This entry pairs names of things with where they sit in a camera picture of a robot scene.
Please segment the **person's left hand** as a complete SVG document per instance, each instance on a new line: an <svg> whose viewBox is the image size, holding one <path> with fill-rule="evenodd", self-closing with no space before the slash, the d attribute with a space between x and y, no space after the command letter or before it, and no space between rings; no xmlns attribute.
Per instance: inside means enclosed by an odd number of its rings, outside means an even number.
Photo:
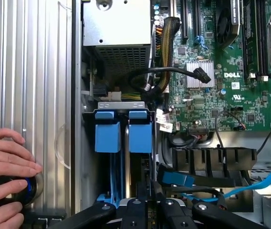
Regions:
<svg viewBox="0 0 271 229"><path fill-rule="evenodd" d="M20 133L0 129L0 176L33 177L42 171L24 143Z"/></svg>

